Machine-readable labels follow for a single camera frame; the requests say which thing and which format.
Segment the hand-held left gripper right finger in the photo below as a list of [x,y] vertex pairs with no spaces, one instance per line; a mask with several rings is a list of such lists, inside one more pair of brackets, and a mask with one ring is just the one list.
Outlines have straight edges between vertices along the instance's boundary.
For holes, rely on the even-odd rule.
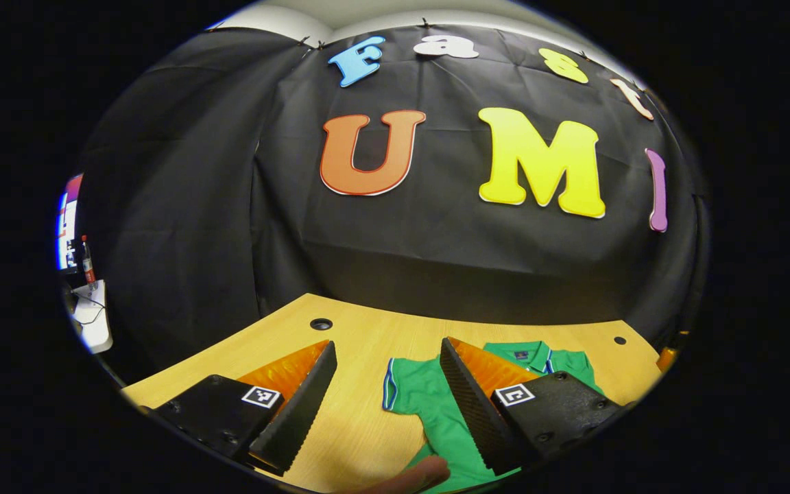
[[496,475],[551,462],[632,408],[564,370],[535,375],[457,338],[443,338],[440,363],[485,466]]

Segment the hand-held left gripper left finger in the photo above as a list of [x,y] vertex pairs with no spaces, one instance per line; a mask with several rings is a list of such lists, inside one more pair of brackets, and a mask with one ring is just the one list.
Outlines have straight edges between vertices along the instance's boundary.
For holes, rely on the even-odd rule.
[[219,456],[282,476],[303,447],[337,369],[321,340],[238,379],[208,375],[151,419]]

